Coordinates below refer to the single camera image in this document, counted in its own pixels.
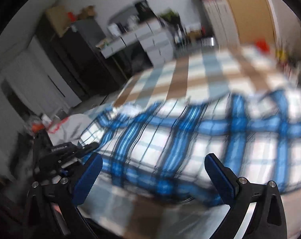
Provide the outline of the black cabinet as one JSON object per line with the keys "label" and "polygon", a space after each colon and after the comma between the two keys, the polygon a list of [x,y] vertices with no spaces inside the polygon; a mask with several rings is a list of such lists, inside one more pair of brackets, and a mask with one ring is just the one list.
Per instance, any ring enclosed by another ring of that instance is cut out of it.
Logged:
{"label": "black cabinet", "polygon": [[48,17],[43,15],[35,35],[53,66],[80,100],[106,96],[127,81],[123,69],[111,58],[106,59],[96,47],[106,35],[94,19],[72,23],[59,37]]}

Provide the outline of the blue white plaid blanket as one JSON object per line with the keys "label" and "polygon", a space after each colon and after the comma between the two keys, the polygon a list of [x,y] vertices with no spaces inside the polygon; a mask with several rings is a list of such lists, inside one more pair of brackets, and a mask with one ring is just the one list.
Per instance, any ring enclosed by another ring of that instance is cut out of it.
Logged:
{"label": "blue white plaid blanket", "polygon": [[301,90],[108,107],[79,141],[99,144],[107,181],[159,199],[221,204],[204,167],[209,153],[235,175],[289,193],[301,188]]}

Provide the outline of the brown blue checkered bed sheet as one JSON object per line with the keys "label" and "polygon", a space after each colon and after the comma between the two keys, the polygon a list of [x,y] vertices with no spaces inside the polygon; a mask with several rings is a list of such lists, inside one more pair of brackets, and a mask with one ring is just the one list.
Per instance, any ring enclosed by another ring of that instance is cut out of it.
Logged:
{"label": "brown blue checkered bed sheet", "polygon": [[[270,55],[254,46],[199,52],[132,77],[115,101],[87,111],[92,119],[108,107],[146,109],[157,101],[211,101],[228,93],[260,97],[297,88]],[[281,193],[287,236],[301,234],[301,188]],[[80,209],[110,235],[121,238],[209,238],[228,211],[190,198],[168,201],[113,185],[100,173]]]}

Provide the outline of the white plastic bag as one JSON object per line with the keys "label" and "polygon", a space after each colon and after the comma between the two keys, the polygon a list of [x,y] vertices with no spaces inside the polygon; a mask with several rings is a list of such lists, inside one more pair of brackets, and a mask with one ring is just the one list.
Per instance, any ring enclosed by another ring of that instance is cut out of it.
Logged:
{"label": "white plastic bag", "polygon": [[47,133],[54,146],[67,142],[77,145],[82,133],[91,123],[92,119],[89,116],[73,114],[51,126]]}

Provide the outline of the white drawer desk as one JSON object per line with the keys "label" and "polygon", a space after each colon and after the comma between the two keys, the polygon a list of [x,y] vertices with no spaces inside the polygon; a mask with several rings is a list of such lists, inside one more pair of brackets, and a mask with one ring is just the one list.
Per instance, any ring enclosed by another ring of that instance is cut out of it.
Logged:
{"label": "white drawer desk", "polygon": [[142,47],[152,66],[159,66],[174,59],[172,35],[158,19],[149,20],[138,25],[133,31],[116,37],[101,49],[101,53],[105,58],[109,58],[133,44]]}

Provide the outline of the cardboard box on cabinet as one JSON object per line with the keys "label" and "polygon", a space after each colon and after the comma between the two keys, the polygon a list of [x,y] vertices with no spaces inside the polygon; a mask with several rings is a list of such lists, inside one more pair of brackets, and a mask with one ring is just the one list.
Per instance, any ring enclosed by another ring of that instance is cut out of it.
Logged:
{"label": "cardboard box on cabinet", "polygon": [[71,20],[64,6],[48,8],[45,15],[59,37],[62,37],[71,25]]}

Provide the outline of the wooden door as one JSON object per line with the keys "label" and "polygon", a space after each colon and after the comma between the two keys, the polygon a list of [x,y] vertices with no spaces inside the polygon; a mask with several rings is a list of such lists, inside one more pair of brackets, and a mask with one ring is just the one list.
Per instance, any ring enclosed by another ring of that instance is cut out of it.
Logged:
{"label": "wooden door", "polygon": [[275,43],[275,30],[267,0],[228,0],[242,44],[265,40]]}

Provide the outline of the red object on bed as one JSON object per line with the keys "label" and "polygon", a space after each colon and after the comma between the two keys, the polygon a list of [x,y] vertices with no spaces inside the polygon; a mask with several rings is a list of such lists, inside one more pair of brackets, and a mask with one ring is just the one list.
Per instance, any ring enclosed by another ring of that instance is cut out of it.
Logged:
{"label": "red object on bed", "polygon": [[258,50],[264,54],[270,53],[270,47],[267,44],[266,40],[258,39],[254,42],[254,45],[258,48]]}

